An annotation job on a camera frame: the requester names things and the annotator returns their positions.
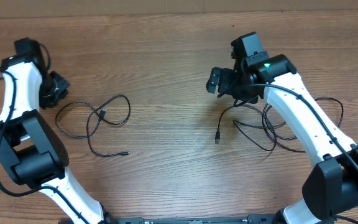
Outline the black cable silver plug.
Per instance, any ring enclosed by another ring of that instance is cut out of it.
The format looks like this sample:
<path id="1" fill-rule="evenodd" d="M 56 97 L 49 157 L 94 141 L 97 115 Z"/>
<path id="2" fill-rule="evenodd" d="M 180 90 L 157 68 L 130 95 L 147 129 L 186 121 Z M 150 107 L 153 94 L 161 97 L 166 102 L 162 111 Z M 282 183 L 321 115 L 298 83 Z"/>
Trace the black cable silver plug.
<path id="1" fill-rule="evenodd" d="M 110 121 L 110 120 L 105 118 L 106 112 L 107 112 L 106 106 L 109 105 L 110 103 L 112 103 L 114 100 L 117 100 L 119 98 L 123 98 L 125 100 L 125 102 L 127 103 L 127 115 L 123 120 L 118 121 L 118 122 L 115 123 L 115 122 L 112 122 L 112 121 Z M 91 113 L 89 114 L 89 116 L 88 116 L 88 118 L 86 120 L 86 134 L 85 135 L 76 135 L 76 134 L 68 133 L 58 123 L 58 119 L 59 119 L 60 115 L 66 109 L 68 109 L 69 107 L 71 107 L 73 105 L 86 105 L 91 110 Z M 97 120 L 97 122 L 95 124 L 95 127 L 93 129 L 90 129 L 90 121 L 91 121 L 91 118 L 93 118 L 94 116 L 97 117 L 98 120 Z M 56 125 L 56 127 L 58 128 L 58 130 L 62 134 L 66 135 L 66 136 L 68 136 L 70 138 L 87 140 L 88 147 L 89 147 L 90 151 L 97 157 L 108 158 L 108 157 L 117 157 L 117 156 L 129 156 L 131 154 L 129 151 L 117 152 L 117 153 L 113 153 L 113 154 L 99 153 L 98 151 L 94 150 L 93 147 L 92 147 L 91 136 L 93 136 L 96 133 L 96 131 L 98 130 L 99 125 L 101 123 L 106 123 L 106 124 L 109 124 L 111 126 L 117 126 L 117 127 L 118 126 L 123 126 L 128 122 L 130 116 L 131 116 L 131 103 L 130 103 L 128 97 L 126 95 L 123 95 L 123 94 L 118 94 L 118 95 L 114 95 L 114 96 L 110 97 L 110 99 L 105 101 L 101 106 L 99 106 L 97 108 L 95 108 L 92 104 L 88 103 L 87 101 L 76 100 L 76 101 L 69 102 L 68 104 L 66 104 L 65 106 L 60 108 L 58 110 L 58 112 L 56 113 L 56 115 L 55 115 L 55 125 Z"/>

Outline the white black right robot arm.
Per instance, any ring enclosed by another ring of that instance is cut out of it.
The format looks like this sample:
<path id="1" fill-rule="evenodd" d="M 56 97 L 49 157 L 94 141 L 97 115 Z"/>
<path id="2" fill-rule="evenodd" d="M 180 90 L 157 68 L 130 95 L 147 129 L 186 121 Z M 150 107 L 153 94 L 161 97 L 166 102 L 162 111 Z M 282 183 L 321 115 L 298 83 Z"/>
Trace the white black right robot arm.
<path id="1" fill-rule="evenodd" d="M 329 119 L 285 55 L 268 55 L 257 33 L 238 37 L 231 48 L 234 67 L 214 67 L 207 91 L 232 96 L 234 107 L 254 108 L 264 99 L 293 131 L 312 166 L 300 201 L 273 215 L 249 215 L 246 222 L 334 223 L 358 207 L 358 144 Z"/>

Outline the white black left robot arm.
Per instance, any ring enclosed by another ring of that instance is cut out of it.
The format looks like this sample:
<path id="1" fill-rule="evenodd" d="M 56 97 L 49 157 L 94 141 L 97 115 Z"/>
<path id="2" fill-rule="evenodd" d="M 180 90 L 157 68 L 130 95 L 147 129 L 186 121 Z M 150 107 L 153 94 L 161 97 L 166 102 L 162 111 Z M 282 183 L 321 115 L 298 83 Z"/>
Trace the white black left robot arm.
<path id="1" fill-rule="evenodd" d="M 0 66 L 5 81 L 0 189 L 15 197 L 40 192 L 69 216 L 69 223 L 114 223 L 76 180 L 64 144 L 40 114 L 66 97 L 69 83 L 49 70 L 50 59 L 42 55 L 46 48 L 36 40 L 23 38 L 14 47 L 16 54 Z"/>

